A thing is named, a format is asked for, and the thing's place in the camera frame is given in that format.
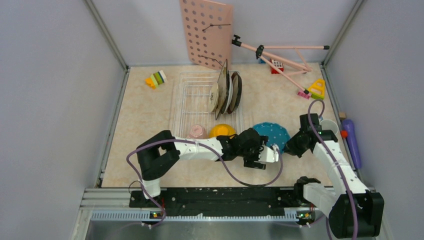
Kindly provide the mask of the blue rimmed bowl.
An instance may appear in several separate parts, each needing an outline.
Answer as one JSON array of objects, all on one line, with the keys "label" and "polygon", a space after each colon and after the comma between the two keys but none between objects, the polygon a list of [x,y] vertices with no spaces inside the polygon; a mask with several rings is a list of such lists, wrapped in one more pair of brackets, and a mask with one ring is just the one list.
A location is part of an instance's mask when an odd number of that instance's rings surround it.
[{"label": "blue rimmed bowl", "polygon": [[280,153],[284,153],[285,145],[291,138],[285,127],[274,122],[261,122],[255,124],[252,128],[259,135],[268,137],[268,142],[266,143],[268,147],[271,148],[273,145],[277,145]]}]

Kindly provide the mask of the blue white mug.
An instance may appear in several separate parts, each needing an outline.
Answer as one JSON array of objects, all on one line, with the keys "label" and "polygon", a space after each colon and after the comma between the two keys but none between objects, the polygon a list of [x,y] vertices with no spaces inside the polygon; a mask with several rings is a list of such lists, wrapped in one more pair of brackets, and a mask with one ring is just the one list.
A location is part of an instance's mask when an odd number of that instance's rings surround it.
[{"label": "blue white mug", "polygon": [[340,131],[338,124],[331,119],[322,119],[320,121],[320,125],[323,131],[329,130],[332,131],[334,134],[337,134]]}]

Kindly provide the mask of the orange yellow bowl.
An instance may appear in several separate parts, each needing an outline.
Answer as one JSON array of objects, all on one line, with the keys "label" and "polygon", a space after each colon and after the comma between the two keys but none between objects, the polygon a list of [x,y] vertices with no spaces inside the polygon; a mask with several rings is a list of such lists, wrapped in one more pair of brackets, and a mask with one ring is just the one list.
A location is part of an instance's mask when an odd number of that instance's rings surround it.
[{"label": "orange yellow bowl", "polygon": [[217,124],[211,128],[209,132],[209,138],[214,138],[217,136],[232,136],[236,134],[236,130],[228,124]]}]

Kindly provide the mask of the white plate red characters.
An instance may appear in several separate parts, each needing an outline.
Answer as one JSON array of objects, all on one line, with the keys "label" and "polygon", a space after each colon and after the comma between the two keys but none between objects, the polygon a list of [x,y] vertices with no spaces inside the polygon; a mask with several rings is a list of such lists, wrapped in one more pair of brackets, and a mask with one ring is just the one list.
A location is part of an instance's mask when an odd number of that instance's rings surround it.
[{"label": "white plate red characters", "polygon": [[230,106],[230,103],[231,103],[231,100],[232,100],[232,97],[233,97],[233,88],[234,87],[233,87],[232,79],[231,79],[229,74],[227,74],[227,80],[228,80],[227,82],[229,83],[229,85],[228,85],[228,96],[227,96],[227,100],[226,100],[225,104],[222,106],[222,109],[220,111],[221,114],[224,114],[228,111],[228,108]]}]

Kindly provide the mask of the white pink handled cup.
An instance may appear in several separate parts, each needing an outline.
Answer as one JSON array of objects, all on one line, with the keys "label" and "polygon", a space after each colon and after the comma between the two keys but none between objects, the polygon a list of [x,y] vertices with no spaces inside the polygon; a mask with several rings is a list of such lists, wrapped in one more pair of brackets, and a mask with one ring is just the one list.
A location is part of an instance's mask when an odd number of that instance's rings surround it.
[{"label": "white pink handled cup", "polygon": [[187,138],[188,139],[207,139],[208,132],[202,125],[195,124],[188,131]]}]

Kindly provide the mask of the dark red rimmed plate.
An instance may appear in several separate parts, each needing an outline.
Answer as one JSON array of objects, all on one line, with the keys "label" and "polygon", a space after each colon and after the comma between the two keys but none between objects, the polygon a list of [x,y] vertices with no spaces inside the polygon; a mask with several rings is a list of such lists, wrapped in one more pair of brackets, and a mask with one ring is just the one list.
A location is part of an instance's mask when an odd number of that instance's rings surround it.
[{"label": "dark red rimmed plate", "polygon": [[232,80],[232,96],[231,101],[229,102],[227,113],[232,114],[240,105],[243,91],[243,81],[240,74],[235,71],[231,75]]}]

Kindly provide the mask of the small cream saucer plate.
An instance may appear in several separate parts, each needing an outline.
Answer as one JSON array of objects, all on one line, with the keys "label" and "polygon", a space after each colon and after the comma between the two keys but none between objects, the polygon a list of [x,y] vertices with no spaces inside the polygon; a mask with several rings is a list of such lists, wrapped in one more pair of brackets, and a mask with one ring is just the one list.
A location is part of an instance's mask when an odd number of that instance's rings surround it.
[{"label": "small cream saucer plate", "polygon": [[214,112],[219,102],[219,84],[214,82],[209,92],[208,111]]}]

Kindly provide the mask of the square floral plate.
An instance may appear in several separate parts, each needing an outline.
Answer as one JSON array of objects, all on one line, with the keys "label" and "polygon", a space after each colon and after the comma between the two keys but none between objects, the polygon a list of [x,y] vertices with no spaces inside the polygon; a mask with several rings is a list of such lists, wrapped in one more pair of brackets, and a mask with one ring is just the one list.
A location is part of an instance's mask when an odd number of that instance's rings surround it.
[{"label": "square floral plate", "polygon": [[218,84],[218,98],[217,98],[217,106],[214,110],[215,120],[218,120],[219,116],[225,112],[226,106],[229,100],[230,83],[229,83],[229,69],[228,69],[227,59],[223,63],[220,74],[218,76],[217,84]]}]

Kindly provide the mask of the white wire dish rack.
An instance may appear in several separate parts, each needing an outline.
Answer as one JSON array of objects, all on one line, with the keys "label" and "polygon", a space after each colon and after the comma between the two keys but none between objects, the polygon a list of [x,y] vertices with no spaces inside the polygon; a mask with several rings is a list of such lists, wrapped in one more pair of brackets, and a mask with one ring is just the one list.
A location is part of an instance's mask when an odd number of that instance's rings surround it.
[{"label": "white wire dish rack", "polygon": [[210,91],[219,74],[219,71],[183,71],[179,74],[171,100],[169,129],[173,136],[187,138],[194,125],[203,127],[207,137],[219,124],[233,127],[237,134],[245,129],[242,105],[218,119],[214,112],[208,111]]}]

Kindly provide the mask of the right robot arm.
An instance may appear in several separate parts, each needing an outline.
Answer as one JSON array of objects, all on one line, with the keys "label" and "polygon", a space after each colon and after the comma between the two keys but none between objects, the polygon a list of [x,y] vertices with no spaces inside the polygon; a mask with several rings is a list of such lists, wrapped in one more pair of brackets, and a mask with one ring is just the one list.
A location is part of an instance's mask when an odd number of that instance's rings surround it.
[{"label": "right robot arm", "polygon": [[294,202],[299,206],[316,206],[327,217],[329,228],[338,239],[377,237],[384,198],[358,178],[341,152],[334,132],[322,129],[318,114],[303,114],[299,120],[299,131],[285,144],[284,152],[301,158],[311,151],[325,169],[333,191],[316,178],[302,176],[293,187]]}]

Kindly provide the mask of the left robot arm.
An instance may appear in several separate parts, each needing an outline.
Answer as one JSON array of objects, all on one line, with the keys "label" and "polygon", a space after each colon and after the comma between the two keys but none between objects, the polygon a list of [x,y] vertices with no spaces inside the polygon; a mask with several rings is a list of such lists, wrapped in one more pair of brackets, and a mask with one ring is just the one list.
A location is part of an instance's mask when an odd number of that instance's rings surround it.
[{"label": "left robot arm", "polygon": [[266,164],[279,161],[278,147],[269,147],[267,142],[268,137],[253,128],[205,139],[175,137],[170,130],[163,130],[138,146],[136,156],[144,187],[141,200],[149,207],[160,202],[160,179],[178,161],[232,161],[241,157],[244,167],[264,170]]}]

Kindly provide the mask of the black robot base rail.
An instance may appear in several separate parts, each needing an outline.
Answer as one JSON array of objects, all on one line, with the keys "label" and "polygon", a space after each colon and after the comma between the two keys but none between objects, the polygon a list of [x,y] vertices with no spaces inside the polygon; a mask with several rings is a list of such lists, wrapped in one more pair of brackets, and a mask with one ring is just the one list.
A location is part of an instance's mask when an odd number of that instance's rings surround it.
[{"label": "black robot base rail", "polygon": [[315,207],[300,200],[293,187],[168,187],[152,200],[142,190],[133,190],[129,207],[151,209],[151,220],[203,218],[307,225],[321,218]]}]

